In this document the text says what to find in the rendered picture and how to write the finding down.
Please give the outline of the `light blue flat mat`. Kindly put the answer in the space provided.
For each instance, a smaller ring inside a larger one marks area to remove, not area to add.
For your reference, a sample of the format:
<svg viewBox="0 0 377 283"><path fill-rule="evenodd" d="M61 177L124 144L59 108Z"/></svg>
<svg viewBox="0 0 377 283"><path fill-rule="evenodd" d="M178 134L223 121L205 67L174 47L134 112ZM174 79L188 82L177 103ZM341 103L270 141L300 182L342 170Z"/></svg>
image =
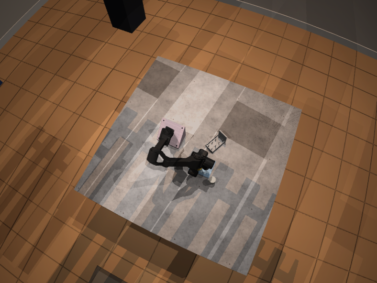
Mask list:
<svg viewBox="0 0 377 283"><path fill-rule="evenodd" d="M214 166L215 166L215 164L214 164ZM213 168L214 168L214 166L213 166ZM212 173L213 168L212 169L208 169L206 171L202 168L200 171L198 171L199 172L198 174L200 174L200 175L202 175L204 177L209 178L210 174Z"/></svg>

